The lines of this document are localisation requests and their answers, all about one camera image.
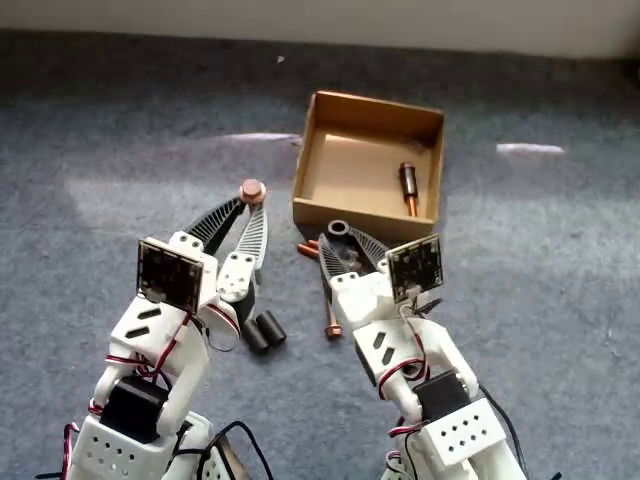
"bolt head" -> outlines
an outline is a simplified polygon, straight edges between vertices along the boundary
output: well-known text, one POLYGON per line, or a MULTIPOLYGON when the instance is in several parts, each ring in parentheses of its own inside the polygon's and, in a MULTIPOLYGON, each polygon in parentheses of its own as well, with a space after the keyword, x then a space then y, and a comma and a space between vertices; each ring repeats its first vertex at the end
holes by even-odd
POLYGON ((264 201, 267 194, 267 188, 259 180, 248 178, 240 186, 240 198, 249 205, 257 205, 264 201))
POLYGON ((342 325, 329 325, 324 329, 324 333, 327 334, 329 340, 342 336, 342 325))

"circuit board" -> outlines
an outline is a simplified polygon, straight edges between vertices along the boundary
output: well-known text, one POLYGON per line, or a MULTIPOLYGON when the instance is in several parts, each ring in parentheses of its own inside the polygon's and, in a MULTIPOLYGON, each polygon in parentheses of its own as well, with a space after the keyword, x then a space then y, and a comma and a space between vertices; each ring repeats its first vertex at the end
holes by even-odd
POLYGON ((437 234, 391 249, 386 258, 395 303, 407 300, 414 290, 426 292, 443 283, 437 234))
POLYGON ((200 298, 203 264, 166 248, 140 240, 138 294, 154 303, 167 303, 195 314, 200 298))

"black cylinder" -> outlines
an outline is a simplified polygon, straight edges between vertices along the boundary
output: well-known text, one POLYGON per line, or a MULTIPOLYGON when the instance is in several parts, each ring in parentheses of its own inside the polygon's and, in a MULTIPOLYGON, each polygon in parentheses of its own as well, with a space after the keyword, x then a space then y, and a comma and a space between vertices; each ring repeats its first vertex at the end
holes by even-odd
POLYGON ((254 320, 247 320, 242 324, 242 338, 253 353, 264 353, 269 348, 269 342, 254 320))
POLYGON ((269 310, 256 317, 256 324, 269 345, 273 347, 280 345, 287 338, 287 334, 269 310))
POLYGON ((329 240, 344 240, 347 233, 349 233, 349 224, 344 220, 332 220, 327 226, 329 240))
POLYGON ((402 193, 404 198, 418 196, 418 183, 416 182, 416 167, 410 163, 403 163, 398 169, 400 174, 400 183, 402 184, 402 193))

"copper nut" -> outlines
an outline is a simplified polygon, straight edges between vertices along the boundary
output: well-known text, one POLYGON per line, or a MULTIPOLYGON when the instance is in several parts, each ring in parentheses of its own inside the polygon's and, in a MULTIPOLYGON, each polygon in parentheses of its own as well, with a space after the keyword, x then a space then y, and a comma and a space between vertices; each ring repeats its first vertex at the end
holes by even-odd
POLYGON ((248 178, 240 186, 240 200, 249 205, 259 205, 267 196, 267 187, 260 180, 248 178))

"electronic component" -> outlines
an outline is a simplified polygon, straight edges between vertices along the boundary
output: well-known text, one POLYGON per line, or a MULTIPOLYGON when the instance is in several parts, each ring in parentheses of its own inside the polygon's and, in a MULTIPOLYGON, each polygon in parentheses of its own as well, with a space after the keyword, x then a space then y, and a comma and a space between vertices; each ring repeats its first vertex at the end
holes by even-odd
POLYGON ((140 443, 158 438, 156 422, 169 392, 142 377, 123 377, 100 415, 100 423, 140 443))
POLYGON ((400 174, 400 184, 402 185, 402 193, 404 201, 409 208, 409 215, 418 216, 416 204, 418 203, 418 182, 416 181, 416 167, 410 163, 403 163, 398 169, 400 174))
POLYGON ((395 303, 442 285, 442 259, 437 234, 391 249, 386 258, 395 303))
POLYGON ((195 314, 203 264, 153 239, 138 244, 137 291, 153 303, 167 303, 195 314))
POLYGON ((469 405, 469 395, 454 371, 444 372, 413 389, 420 405, 422 419, 434 422, 469 405))

